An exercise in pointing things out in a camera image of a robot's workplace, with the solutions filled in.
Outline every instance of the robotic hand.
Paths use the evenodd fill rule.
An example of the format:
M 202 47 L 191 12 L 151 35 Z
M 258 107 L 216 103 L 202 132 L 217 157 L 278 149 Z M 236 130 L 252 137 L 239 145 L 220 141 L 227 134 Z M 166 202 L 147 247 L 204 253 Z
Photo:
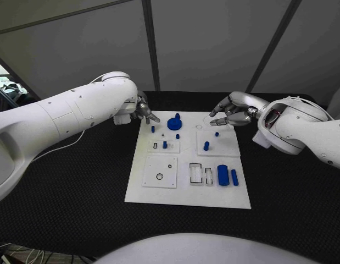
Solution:
M 0 113 L 0 200 L 12 191 L 36 155 L 55 143 L 114 117 L 160 122 L 130 76 L 111 72 L 99 82 Z
M 255 143 L 292 155 L 307 146 L 322 162 L 340 168 L 340 120 L 315 103 L 298 97 L 269 103 L 248 93 L 232 92 L 210 117 L 222 110 L 226 117 L 212 120 L 210 125 L 242 126 L 258 119 Z

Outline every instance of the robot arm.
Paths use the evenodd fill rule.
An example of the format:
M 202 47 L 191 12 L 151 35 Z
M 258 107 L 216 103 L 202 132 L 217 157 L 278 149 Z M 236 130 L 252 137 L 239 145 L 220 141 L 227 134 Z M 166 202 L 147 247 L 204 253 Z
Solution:
M 111 117 L 117 125 L 135 117 L 160 122 L 147 107 L 145 95 L 121 72 L 108 73 L 101 82 L 0 113 L 0 200 L 35 156 Z
M 210 125 L 239 126 L 256 118 L 255 143 L 265 148 L 274 146 L 292 155 L 307 146 L 322 162 L 340 168 L 340 120 L 333 120 L 317 104 L 295 97 L 268 103 L 253 95 L 232 92 L 219 102 L 210 116 L 222 109 L 226 118 L 215 119 Z

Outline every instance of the blue block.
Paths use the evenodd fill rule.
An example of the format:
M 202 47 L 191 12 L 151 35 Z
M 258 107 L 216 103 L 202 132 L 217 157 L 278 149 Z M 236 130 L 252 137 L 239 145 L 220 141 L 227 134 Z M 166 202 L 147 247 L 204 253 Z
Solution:
M 229 185 L 229 175 L 227 175 L 227 166 L 226 165 L 217 166 L 217 177 L 219 177 L 219 185 L 227 186 Z
M 209 149 L 209 142 L 206 141 L 203 144 L 203 150 L 207 150 L 207 149 Z
M 239 180 L 236 178 L 236 173 L 235 173 L 235 169 L 230 170 L 230 174 L 232 174 L 232 181 L 233 181 L 233 185 L 235 186 L 239 186 Z

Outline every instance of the black textured mat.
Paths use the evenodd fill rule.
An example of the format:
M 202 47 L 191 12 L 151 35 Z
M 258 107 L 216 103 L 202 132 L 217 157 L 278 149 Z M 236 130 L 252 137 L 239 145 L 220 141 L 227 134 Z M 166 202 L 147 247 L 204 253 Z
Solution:
M 256 95 L 268 101 L 285 97 Z M 207 112 L 226 94 L 147 92 L 147 96 L 153 110 Z M 85 131 L 76 145 L 29 166 L 0 202 L 1 241 L 101 256 L 154 235 L 197 232 L 246 238 L 318 262 L 340 263 L 338 169 L 308 149 L 297 156 L 263 149 L 251 141 L 253 123 L 235 128 L 252 210 L 124 203 L 138 127 L 137 120 L 122 126 L 105 121 Z

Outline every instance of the white board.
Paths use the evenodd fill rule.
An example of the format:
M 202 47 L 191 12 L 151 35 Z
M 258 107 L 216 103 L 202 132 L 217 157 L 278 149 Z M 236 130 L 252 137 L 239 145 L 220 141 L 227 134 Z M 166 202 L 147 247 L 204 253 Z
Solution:
M 210 126 L 212 118 L 207 112 L 153 111 L 153 113 L 161 122 L 158 124 L 151 121 L 147 125 L 145 121 L 141 121 L 124 201 L 251 209 L 233 127 L 229 125 Z M 180 114 L 183 126 L 179 130 L 171 131 L 167 128 L 167 120 L 176 116 L 176 113 Z M 216 118 L 223 116 L 223 113 L 217 113 Z M 154 133 L 151 133 L 151 125 L 156 127 Z M 204 138 L 209 140 L 210 152 L 200 153 L 199 149 L 203 149 Z M 161 151 L 163 141 L 174 148 L 180 147 L 180 152 L 166 149 Z M 157 142 L 156 150 L 151 149 L 154 142 Z M 154 159 L 156 162 L 148 162 L 147 158 Z M 203 184 L 199 185 L 189 183 L 189 165 L 191 163 L 202 164 Z M 229 171 L 230 184 L 227 186 L 217 184 L 217 166 L 222 164 L 227 166 Z M 204 184 L 204 168 L 212 169 L 212 186 Z M 236 170 L 239 186 L 232 184 L 232 169 Z

